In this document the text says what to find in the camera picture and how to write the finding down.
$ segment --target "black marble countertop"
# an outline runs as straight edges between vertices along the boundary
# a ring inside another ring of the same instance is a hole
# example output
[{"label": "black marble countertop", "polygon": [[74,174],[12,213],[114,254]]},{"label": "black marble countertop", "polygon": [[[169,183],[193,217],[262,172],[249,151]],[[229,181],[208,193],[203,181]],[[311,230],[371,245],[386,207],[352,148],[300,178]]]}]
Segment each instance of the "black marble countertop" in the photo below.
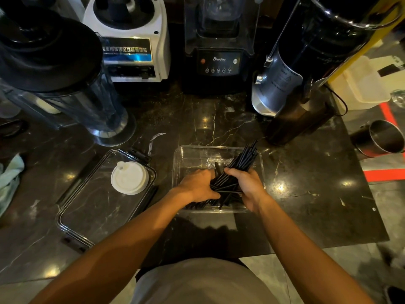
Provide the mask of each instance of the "black marble countertop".
[{"label": "black marble countertop", "polygon": [[[155,139],[151,153],[159,185],[153,202],[171,188],[173,154],[179,146],[244,146],[258,139],[268,192],[316,244],[324,248],[388,239],[340,117],[275,148],[265,140],[267,120],[246,109],[245,94],[200,98],[183,94],[179,83],[171,81],[165,90],[129,92],[127,98],[137,129],[121,149],[133,145],[147,153],[151,137],[166,133]],[[29,121],[27,132],[1,141],[1,161],[21,153],[26,168],[0,219],[0,284],[54,277],[78,257],[61,242],[56,201],[96,153],[108,151],[95,145],[80,125],[53,131]],[[184,256],[269,253],[271,247],[251,213],[181,211],[144,265]]]}]

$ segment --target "hand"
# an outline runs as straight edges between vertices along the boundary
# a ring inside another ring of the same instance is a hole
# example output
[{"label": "hand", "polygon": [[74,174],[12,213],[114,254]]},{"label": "hand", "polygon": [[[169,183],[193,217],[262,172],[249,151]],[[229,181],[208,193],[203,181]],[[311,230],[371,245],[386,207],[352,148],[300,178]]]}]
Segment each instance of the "hand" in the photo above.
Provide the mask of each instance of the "hand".
[{"label": "hand", "polygon": [[219,199],[221,195],[211,190],[209,183],[215,178],[213,169],[199,169],[183,178],[178,189],[191,194],[192,201],[200,202],[207,199]]},{"label": "hand", "polygon": [[251,168],[249,172],[244,172],[236,168],[226,167],[225,173],[238,179],[239,186],[243,191],[243,203],[247,209],[258,214],[260,203],[270,196],[263,188],[263,184],[256,171]]}]

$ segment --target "cloth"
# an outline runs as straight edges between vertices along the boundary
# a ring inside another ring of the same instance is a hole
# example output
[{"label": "cloth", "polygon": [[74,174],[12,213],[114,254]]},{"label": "cloth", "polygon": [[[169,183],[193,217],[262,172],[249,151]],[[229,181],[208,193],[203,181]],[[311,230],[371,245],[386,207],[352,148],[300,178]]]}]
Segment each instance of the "cloth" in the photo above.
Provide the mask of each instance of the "cloth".
[{"label": "cloth", "polygon": [[23,171],[24,167],[23,159],[19,154],[14,156],[4,172],[3,164],[0,163],[0,217],[13,199],[14,193],[20,184],[18,174]]},{"label": "cloth", "polygon": [[145,273],[131,304],[278,304],[249,269],[215,258],[187,259]]}]

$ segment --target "white shirt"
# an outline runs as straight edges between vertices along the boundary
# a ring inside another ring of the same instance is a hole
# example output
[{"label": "white shirt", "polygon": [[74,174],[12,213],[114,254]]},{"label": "white shirt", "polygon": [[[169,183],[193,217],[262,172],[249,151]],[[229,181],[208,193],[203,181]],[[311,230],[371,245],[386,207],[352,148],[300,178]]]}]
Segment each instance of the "white shirt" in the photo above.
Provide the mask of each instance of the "white shirt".
[{"label": "white shirt", "polygon": [[215,258],[187,259],[145,273],[131,304],[278,304],[249,269]]}]

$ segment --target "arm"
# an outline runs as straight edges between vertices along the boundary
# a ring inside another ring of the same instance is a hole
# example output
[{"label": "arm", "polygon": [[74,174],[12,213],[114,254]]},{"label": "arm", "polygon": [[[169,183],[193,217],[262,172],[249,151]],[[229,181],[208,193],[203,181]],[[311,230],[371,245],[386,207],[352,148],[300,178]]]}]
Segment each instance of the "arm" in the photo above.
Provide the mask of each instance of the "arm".
[{"label": "arm", "polygon": [[192,201],[218,199],[215,173],[186,176],[159,202],[96,244],[49,283],[31,304],[107,304],[128,284],[177,211]]},{"label": "arm", "polygon": [[267,194],[255,171],[226,168],[225,172],[238,179],[244,192],[243,202],[262,221],[271,247],[306,304],[373,303],[357,282],[316,246]]}]

